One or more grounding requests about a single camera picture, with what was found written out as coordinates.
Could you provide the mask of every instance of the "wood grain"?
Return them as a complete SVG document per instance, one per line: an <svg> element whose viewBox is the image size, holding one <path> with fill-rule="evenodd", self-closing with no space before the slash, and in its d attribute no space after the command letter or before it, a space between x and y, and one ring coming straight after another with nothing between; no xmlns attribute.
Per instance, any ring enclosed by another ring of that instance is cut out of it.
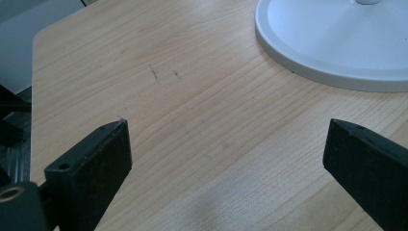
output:
<svg viewBox="0 0 408 231"><path fill-rule="evenodd" d="M256 0L100 0L34 46L32 179L129 121L133 169L97 230L380 230L322 166L330 118L408 146L408 94L327 87L255 38Z"/></svg>

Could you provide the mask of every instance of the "round white base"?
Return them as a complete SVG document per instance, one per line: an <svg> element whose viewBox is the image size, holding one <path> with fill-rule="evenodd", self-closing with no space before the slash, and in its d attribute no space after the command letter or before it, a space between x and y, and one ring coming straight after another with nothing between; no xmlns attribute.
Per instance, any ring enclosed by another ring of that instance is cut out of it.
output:
<svg viewBox="0 0 408 231"><path fill-rule="evenodd" d="M344 89L408 91L408 1L260 0L256 33L287 69Z"/></svg>

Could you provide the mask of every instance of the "light wood surface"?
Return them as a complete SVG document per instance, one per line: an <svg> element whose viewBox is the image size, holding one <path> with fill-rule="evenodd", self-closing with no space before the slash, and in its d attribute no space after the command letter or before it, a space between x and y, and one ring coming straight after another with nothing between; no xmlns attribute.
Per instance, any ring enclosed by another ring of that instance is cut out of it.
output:
<svg viewBox="0 0 408 231"><path fill-rule="evenodd" d="M32 180L122 117L133 169L97 230L380 230L323 168L327 128L408 146L408 94L291 73L256 40L256 3L100 0L41 31Z"/></svg>

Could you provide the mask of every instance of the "dark scratch mark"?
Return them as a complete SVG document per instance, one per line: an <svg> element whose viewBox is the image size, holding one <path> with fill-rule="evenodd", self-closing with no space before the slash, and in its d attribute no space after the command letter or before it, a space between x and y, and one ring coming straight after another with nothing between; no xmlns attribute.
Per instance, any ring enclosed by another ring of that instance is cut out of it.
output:
<svg viewBox="0 0 408 231"><path fill-rule="evenodd" d="M156 82L160 85L160 83L159 83L159 77L157 76L157 72L153 69L152 64L150 64L149 67L150 67L150 70L151 70L152 73L153 73L154 79L155 79Z"/></svg>
<svg viewBox="0 0 408 231"><path fill-rule="evenodd" d="M178 74L177 70L173 70L173 72L174 72L174 75L177 77L177 79L182 79L182 78L180 77L180 75Z"/></svg>

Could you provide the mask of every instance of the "black object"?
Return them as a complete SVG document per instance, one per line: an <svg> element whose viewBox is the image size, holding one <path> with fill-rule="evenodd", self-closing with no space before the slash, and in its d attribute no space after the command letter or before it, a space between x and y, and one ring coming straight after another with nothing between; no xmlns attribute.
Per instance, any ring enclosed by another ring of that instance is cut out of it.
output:
<svg viewBox="0 0 408 231"><path fill-rule="evenodd" d="M0 85L0 144L13 146L23 140L23 131L3 118L12 112L31 112L31 102L25 102Z"/></svg>
<svg viewBox="0 0 408 231"><path fill-rule="evenodd" d="M384 230L408 230L408 150L332 119L324 167Z"/></svg>
<svg viewBox="0 0 408 231"><path fill-rule="evenodd" d="M94 230L131 168L126 120L101 126L49 165L39 188L0 188L0 230Z"/></svg>

